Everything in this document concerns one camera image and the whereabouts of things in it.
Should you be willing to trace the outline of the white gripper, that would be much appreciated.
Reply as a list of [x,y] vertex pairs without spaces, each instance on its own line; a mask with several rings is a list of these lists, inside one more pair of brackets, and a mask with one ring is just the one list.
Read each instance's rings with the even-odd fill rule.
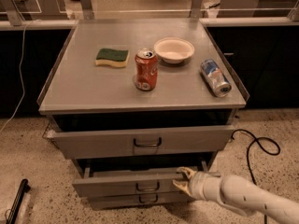
[[173,180],[175,187],[190,195],[196,200],[219,202],[221,201],[221,181],[219,175],[210,173],[196,173],[189,167],[177,168],[179,173],[185,174],[190,182]]

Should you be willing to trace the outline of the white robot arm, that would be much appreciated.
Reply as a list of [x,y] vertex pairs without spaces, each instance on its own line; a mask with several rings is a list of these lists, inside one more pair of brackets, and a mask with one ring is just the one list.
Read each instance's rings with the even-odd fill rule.
[[299,224],[299,203],[261,189],[242,176],[196,172],[188,167],[177,171],[184,179],[174,180],[174,186],[195,200],[217,203],[244,217],[260,212],[279,224]]

